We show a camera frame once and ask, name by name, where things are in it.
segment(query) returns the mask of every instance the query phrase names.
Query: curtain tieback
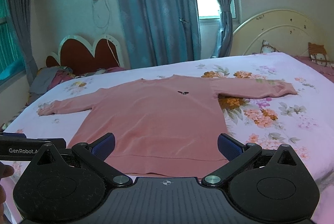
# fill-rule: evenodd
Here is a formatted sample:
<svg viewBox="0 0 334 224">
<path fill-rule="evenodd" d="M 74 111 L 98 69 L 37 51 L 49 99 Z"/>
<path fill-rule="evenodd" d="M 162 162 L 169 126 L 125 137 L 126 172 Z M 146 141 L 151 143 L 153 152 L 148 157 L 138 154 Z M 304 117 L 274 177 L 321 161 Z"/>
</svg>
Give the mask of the curtain tieback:
<svg viewBox="0 0 334 224">
<path fill-rule="evenodd" d="M 230 12 L 231 6 L 230 5 L 224 5 L 220 7 L 221 12 Z"/>
</svg>

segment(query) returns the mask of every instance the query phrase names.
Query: pink bedding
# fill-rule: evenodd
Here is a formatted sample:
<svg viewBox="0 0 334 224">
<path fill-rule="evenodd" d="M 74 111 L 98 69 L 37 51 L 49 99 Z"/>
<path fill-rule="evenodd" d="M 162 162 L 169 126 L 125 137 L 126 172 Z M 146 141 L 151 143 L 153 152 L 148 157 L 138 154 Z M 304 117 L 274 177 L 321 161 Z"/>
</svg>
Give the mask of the pink bedding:
<svg viewBox="0 0 334 224">
<path fill-rule="evenodd" d="M 313 68 L 315 71 L 319 72 L 320 74 L 325 76 L 328 80 L 330 80 L 332 83 L 334 83 L 334 68 L 318 65 L 312 62 L 310 57 L 296 56 L 295 59 Z"/>
</svg>

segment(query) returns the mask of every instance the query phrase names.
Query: white headboard frame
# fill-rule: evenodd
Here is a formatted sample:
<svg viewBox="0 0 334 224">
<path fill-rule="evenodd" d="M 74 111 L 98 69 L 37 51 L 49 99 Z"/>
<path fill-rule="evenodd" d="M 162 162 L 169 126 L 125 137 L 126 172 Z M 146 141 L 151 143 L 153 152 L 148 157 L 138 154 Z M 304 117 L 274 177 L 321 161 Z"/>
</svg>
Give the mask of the white headboard frame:
<svg viewBox="0 0 334 224">
<path fill-rule="evenodd" d="M 308 42 L 325 43 L 323 33 L 308 16 L 275 9 L 248 19 L 236 29 L 230 56 L 259 53 L 263 40 L 293 56 L 308 56 Z"/>
</svg>

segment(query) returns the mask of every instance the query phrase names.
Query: white bedsheet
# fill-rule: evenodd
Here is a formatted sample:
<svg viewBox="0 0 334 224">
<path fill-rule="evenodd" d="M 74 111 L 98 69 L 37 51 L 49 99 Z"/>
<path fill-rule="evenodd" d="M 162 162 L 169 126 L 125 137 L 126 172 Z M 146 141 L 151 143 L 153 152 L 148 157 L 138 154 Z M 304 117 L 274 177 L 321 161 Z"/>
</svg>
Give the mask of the white bedsheet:
<svg viewBox="0 0 334 224">
<path fill-rule="evenodd" d="M 129 81 L 159 79 L 173 74 L 214 78 L 284 79 L 298 95 L 262 100 L 223 101 L 229 133 L 242 143 L 256 142 L 263 148 L 292 145 L 316 180 L 326 199 L 314 214 L 321 224 L 328 222 L 328 200 L 334 201 L 334 84 L 310 67 L 283 53 L 257 54 L 185 62 L 146 69 L 135 69 L 75 79 L 60 84 L 27 107 L 6 132 L 23 132 L 28 138 L 61 137 L 70 142 L 89 111 L 39 117 L 43 104 L 92 93 Z M 17 181 L 28 162 L 5 162 L 14 166 Z"/>
</svg>

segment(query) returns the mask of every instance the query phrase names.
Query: black device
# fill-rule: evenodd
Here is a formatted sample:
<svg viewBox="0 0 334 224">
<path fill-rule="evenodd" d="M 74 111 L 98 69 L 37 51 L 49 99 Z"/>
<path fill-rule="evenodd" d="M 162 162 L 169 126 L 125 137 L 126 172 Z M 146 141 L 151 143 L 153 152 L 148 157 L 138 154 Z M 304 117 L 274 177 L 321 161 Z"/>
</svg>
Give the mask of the black device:
<svg viewBox="0 0 334 224">
<path fill-rule="evenodd" d="M 103 162 L 114 147 L 108 133 L 71 149 L 47 142 L 26 156 L 31 162 L 13 191 L 21 224 L 313 223 L 319 190 L 290 145 L 264 150 L 221 134 L 218 149 L 230 162 L 201 183 L 195 177 L 133 182 Z"/>
</svg>

